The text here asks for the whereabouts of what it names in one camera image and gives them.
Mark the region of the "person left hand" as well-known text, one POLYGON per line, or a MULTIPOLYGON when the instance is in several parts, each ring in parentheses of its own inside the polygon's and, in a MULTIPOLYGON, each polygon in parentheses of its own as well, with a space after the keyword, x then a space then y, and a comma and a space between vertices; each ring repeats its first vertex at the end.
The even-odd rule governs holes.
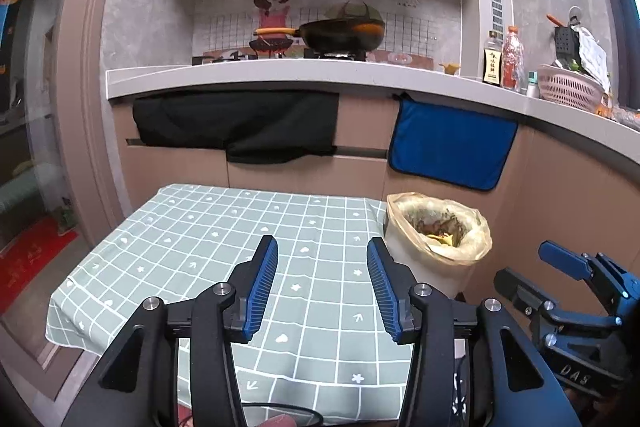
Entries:
POLYGON ((291 416, 280 414, 270 417, 268 421, 264 421, 259 427, 296 427, 296 421, 291 416))

